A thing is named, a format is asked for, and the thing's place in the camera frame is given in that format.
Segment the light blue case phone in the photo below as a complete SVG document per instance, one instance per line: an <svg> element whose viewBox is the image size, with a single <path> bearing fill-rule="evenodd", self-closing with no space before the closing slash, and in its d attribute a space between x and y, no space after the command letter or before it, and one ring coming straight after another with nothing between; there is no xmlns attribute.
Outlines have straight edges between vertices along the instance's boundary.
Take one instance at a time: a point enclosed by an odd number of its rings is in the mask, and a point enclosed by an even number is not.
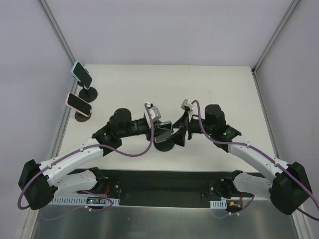
<svg viewBox="0 0 319 239"><path fill-rule="evenodd" d="M79 61L74 63L71 74L85 90L90 89L93 79Z"/></svg>

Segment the green case phone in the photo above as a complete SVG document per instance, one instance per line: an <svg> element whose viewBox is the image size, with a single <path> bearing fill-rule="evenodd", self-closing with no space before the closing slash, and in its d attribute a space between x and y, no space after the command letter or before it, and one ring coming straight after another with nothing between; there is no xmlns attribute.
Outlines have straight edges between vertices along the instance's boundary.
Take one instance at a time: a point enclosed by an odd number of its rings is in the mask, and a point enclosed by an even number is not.
<svg viewBox="0 0 319 239"><path fill-rule="evenodd" d="M171 135L172 135L173 129L172 129L172 122L167 121L159 121L156 123L155 126L155 134L154 134L154 140L156 143L164 142L166 141Z"/></svg>

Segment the black stand with brown base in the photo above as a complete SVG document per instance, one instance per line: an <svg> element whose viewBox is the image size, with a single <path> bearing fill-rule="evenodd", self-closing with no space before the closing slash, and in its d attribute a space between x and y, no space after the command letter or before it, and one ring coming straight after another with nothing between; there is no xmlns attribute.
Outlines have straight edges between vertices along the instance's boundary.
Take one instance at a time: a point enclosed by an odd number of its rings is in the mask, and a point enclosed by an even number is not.
<svg viewBox="0 0 319 239"><path fill-rule="evenodd" d="M89 114L89 116L85 116L79 112L75 112L74 118L78 122L86 122L91 118L92 114Z"/></svg>

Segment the black tall corner phone stand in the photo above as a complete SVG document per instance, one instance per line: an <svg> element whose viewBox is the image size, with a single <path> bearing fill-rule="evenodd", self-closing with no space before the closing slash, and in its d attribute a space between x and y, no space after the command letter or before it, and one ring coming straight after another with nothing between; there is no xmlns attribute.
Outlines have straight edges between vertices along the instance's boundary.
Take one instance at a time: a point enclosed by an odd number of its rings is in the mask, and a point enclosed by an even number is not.
<svg viewBox="0 0 319 239"><path fill-rule="evenodd" d="M175 144L168 142L168 141L162 141L162 142L156 142L154 140L154 147L156 150L160 152L168 152L174 148Z"/></svg>

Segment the black round base phone stand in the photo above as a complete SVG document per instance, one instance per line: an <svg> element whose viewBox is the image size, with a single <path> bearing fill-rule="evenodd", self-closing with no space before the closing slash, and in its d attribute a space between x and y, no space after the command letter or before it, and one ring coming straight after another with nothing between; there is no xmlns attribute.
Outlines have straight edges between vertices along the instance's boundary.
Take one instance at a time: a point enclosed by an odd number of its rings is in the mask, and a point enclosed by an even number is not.
<svg viewBox="0 0 319 239"><path fill-rule="evenodd" d="M98 96L98 92L94 87L90 87L86 90L80 82L77 83L82 89L79 91L78 97L83 99L84 101L90 103L96 100Z"/></svg>

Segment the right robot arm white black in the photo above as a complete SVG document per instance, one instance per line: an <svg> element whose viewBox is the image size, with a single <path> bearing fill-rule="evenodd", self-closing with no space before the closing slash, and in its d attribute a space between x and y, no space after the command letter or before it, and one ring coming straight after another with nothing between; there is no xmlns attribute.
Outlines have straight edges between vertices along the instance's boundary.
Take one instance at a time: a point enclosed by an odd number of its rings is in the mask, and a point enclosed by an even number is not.
<svg viewBox="0 0 319 239"><path fill-rule="evenodd" d="M299 210L307 199L312 199L315 205L319 204L301 164L290 164L271 157L254 146L240 131L226 123L219 105L207 105L204 117L194 116L194 107L200 107L197 100L183 101L181 108L184 114L173 124L177 132L167 139L168 142L185 146L185 141L190 140L193 134L203 134L215 146L242 159L262 174L262 177L255 177L240 170L232 172L231 177L215 186L220 197L230 198L240 192L261 196L270 200L285 215Z"/></svg>

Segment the pink case phone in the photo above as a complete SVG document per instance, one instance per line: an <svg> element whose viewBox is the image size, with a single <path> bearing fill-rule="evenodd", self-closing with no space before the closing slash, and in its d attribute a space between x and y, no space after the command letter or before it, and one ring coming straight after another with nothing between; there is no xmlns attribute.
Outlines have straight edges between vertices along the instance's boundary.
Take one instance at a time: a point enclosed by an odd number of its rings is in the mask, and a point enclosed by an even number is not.
<svg viewBox="0 0 319 239"><path fill-rule="evenodd" d="M66 106L70 107L71 109L74 109L76 112L86 117L89 117L91 115L91 105L73 93L67 94L65 104Z"/></svg>

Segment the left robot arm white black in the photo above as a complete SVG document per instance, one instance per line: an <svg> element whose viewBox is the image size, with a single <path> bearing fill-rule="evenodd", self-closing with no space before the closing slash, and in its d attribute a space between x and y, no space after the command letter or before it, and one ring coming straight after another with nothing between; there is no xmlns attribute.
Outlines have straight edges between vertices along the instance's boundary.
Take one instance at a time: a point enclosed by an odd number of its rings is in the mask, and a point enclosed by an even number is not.
<svg viewBox="0 0 319 239"><path fill-rule="evenodd" d="M72 171L112 152L126 157L140 157L148 153L154 141L155 123L160 119L160 112L152 104L146 103L144 107L144 117L141 119L132 120L131 112L120 108L103 128L75 149L40 163L33 159L26 162L18 181L21 193L17 207L20 210L38 210L57 196L79 190L102 193L106 178L98 168L85 170L83 175L72 174ZM119 150L122 138L142 134L146 135L149 142L144 151L129 154Z"/></svg>

